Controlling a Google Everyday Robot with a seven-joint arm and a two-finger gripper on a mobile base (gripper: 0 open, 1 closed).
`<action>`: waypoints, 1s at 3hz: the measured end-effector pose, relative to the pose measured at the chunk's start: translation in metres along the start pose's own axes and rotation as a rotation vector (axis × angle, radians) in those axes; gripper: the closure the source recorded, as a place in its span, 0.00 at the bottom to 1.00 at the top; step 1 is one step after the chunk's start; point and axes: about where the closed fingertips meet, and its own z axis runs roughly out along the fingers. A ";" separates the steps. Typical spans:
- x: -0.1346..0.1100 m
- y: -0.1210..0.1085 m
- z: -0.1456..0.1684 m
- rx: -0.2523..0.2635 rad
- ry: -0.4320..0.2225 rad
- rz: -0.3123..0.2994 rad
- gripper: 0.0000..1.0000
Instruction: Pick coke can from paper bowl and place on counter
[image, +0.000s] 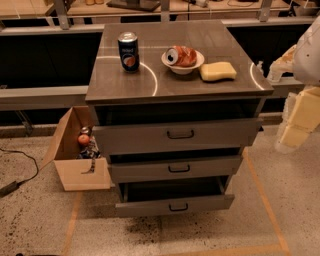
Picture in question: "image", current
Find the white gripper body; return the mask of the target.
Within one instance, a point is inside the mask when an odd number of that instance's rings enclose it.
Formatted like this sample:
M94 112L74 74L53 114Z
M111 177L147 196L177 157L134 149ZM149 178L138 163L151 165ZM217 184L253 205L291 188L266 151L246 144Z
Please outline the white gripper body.
M281 57L272 62L269 67L267 80L276 83L279 82L284 73L293 71L293 56L296 45L291 46Z

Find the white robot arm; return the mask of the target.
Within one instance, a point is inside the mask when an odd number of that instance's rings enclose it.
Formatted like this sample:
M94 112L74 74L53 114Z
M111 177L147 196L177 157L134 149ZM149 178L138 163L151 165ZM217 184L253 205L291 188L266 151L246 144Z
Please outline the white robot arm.
M320 17L271 64L267 79L279 82L286 72L305 88L298 94L290 93L285 101L275 144L281 153L298 149L320 125Z

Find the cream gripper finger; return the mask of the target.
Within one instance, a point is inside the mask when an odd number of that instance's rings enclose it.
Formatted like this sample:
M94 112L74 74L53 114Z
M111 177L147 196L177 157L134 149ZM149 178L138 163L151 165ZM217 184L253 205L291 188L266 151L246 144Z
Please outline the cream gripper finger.
M275 149L291 153L298 149L320 125L320 88L307 87L290 93L285 101Z

